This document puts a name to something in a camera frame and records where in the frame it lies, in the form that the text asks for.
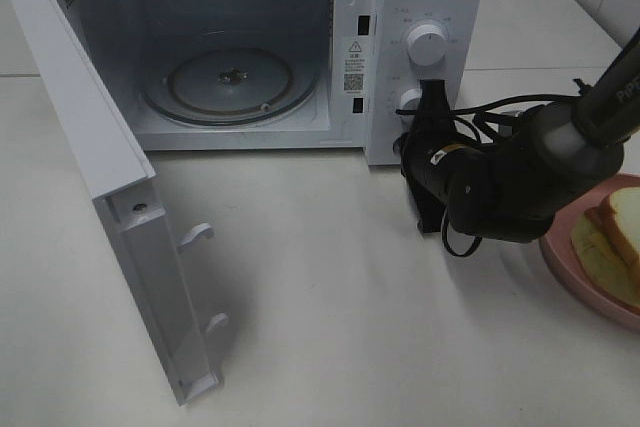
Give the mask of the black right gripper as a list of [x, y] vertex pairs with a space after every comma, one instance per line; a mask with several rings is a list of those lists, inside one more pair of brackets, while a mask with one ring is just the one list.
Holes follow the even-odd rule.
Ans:
[[418, 111], [402, 112], [410, 124], [399, 138], [399, 153], [418, 230], [432, 234], [444, 225], [451, 177], [441, 161], [459, 149], [479, 149], [480, 137], [469, 122], [451, 117], [444, 79], [422, 79], [420, 88]]

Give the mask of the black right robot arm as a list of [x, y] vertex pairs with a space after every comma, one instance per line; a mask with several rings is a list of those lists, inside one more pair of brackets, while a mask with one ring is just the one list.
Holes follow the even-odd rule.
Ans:
[[639, 37], [576, 96], [531, 94], [452, 110], [442, 80], [423, 80], [394, 143], [421, 233], [527, 243], [555, 214], [614, 176], [639, 130]]

